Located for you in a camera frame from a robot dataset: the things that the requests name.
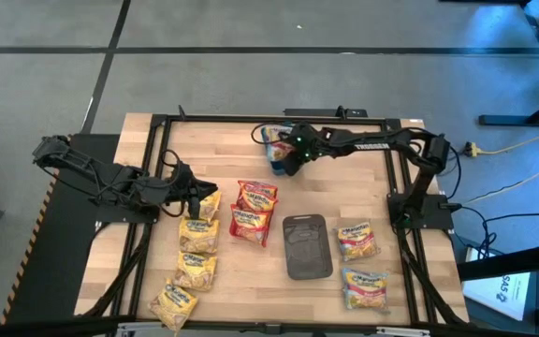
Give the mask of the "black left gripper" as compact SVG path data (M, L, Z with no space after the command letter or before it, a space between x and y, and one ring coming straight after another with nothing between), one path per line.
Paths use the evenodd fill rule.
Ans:
M172 202L188 201L188 213L191 219L198 219L200 213L199 198L206 198L217 191L217 184L195 179L190 166L178 161L167 178L169 192L166 205Z

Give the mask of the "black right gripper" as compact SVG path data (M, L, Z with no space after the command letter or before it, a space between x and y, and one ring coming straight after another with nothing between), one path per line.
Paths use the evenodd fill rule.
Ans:
M296 175L301 169L301 163L332 156L325 134L307 123L298 123L292 127L290 144L293 150L283 159L284 172L288 176Z

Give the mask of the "yellow Maruchan ramen pack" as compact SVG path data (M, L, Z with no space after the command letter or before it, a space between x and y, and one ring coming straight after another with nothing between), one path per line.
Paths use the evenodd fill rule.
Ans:
M218 220L183 217L179 225L179 247L185 253L215 254L219 238Z
M172 284L199 291L208 291L212 286L216 266L216 256L180 252Z
M221 192L215 191L200 201L199 219L210 222L217 212L220 204Z
M198 297L167 279L163 289L148 304L149 310L177 337L198 304Z

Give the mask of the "blue Maruchan ramen pack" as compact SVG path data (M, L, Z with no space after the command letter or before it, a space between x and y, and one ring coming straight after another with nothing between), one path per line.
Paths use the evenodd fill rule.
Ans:
M262 142L266 146L269 161L281 161L292 150L293 146L282 141L292 130L291 126L285 125L264 125L261 127Z
M336 229L343 261L375 256L380 252L369 221Z
M342 269L345 307L387 312L387 277L387 273Z

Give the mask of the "red Maruchan ramen pack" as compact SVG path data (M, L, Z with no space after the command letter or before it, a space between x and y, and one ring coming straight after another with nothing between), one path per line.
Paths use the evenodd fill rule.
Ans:
M233 237L245 239L262 247L267 246L272 212L243 210L236 204L230 205L232 220L229 232Z
M269 183L261 183L256 181L238 180L240 188L245 191L254 191L264 194L270 198L276 198L278 187Z
M237 198L238 207L243 210L255 212L272 212L277 202L277 198L270 197L256 190L249 191L242 189Z

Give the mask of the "red plastic bin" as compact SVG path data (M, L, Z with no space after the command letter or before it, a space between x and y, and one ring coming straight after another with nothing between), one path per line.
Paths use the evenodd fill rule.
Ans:
M267 246L270 222L278 204L278 187L256 181L238 181L240 190L230 205L230 234L262 247Z

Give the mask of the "dark grey plastic bin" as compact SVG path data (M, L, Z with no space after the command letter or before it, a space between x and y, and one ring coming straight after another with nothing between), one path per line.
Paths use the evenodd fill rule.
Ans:
M333 273L325 218L320 214L288 216L283 220L288 276L293 280L327 278Z

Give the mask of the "black bar device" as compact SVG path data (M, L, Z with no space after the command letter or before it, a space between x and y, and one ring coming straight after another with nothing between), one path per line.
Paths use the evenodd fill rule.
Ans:
M362 109L347 109L339 106L336 109L285 109L285 116L299 117L335 117L339 119L368 118L368 112Z

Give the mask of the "black platform hazard striped edge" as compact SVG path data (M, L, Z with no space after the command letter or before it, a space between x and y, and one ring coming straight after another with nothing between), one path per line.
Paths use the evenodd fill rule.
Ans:
M22 256L2 325L69 319L80 293L92 239L95 185L61 168L48 190Z

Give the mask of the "silver metal strip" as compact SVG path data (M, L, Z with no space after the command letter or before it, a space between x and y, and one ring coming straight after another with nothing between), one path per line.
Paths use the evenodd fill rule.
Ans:
M429 330L419 330L401 327L377 327L376 334L390 337L431 337Z

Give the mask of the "black crossbar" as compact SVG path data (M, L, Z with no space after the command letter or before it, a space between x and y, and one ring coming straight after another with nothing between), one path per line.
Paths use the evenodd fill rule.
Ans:
M163 327L164 325L159 321L136 322L132 316L128 315L106 317L79 316L62 321L0 325L0 337L92 336L119 331L162 329ZM472 324L446 325L429 322L418 322L408 326L400 326L188 321L183 327L186 330L234 330L238 332L259 332L268 335L279 335L289 332L355 333L371 335L376 334L377 327L401 327L429 330L431 337L539 337L539 333L488 330Z

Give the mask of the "black shelf bar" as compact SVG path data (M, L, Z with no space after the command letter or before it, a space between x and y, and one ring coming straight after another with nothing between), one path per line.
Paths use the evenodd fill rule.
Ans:
M471 281L539 269L539 247L458 264L459 279Z

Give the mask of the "white printed sign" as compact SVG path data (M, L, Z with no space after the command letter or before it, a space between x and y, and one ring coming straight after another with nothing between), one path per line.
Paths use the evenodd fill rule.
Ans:
M529 272L464 281L463 295L517 321L522 321L531 274Z

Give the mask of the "black aluminium table frame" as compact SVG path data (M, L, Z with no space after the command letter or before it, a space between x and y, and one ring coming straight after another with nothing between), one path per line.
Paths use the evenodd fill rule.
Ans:
M258 116L191 115L171 117L151 129L150 113L129 113L114 159L135 164L147 148L167 146L189 164L196 176L216 183L222 197L218 265L211 289L198 294L188 321L337 325L440 323L445 312L468 317L449 236L438 229L418 229L407 243L435 287L429 294L401 257L386 206L391 192L402 191L417 169L399 154L368 152L324 158L305 165L292 177L273 174L261 145L255 143ZM278 204L266 247L229 234L230 205L238 180L273 183ZM380 253L351 260L357 271L387 273L387 312L349 310L343 302L341 270L345 266L336 242L329 246L333 273L327 278L293 280L287 274L283 220L289 215L318 213L329 229L369 221Z

